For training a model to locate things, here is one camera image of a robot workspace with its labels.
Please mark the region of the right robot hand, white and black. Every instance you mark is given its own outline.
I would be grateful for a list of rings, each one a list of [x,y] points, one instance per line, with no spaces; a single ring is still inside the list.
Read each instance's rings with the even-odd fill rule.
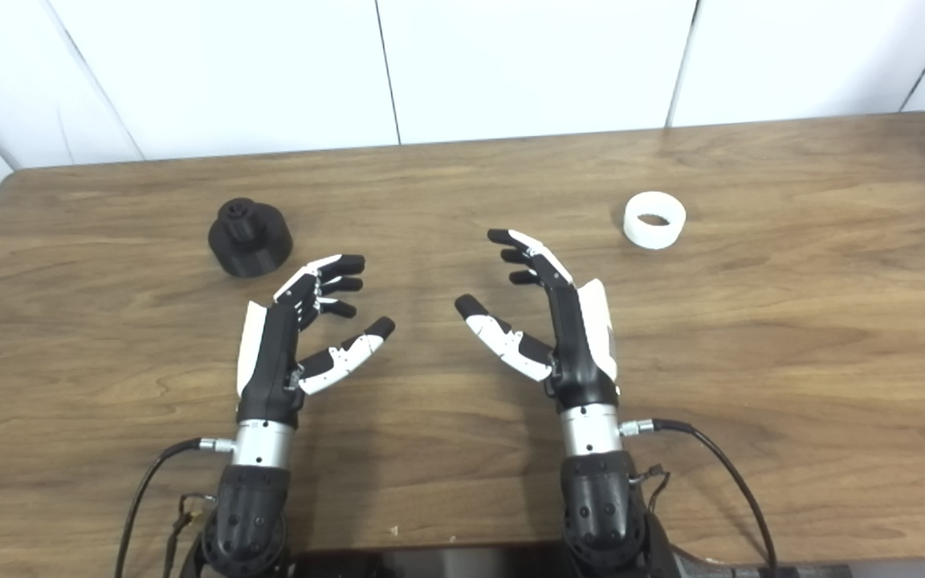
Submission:
[[[487,237],[503,246],[503,261],[524,266],[509,275],[511,284],[537,285],[546,292],[556,341],[550,345],[518,332],[476,297],[462,294],[454,305],[471,332],[507,366],[541,383],[561,411],[619,405],[619,366],[602,282],[591,279],[578,287],[546,245],[518,230],[491,228]]]

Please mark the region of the left robot hand, white and black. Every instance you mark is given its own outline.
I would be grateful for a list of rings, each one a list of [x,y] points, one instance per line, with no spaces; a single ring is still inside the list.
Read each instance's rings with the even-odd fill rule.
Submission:
[[[265,421],[297,429],[308,396],[342,381],[389,339],[395,322],[381,317],[340,344],[298,356],[299,336],[321,315],[355,317],[357,309],[332,294],[360,291],[365,264],[360,254],[306,263],[273,294],[271,306],[247,304],[236,369],[238,423]]]

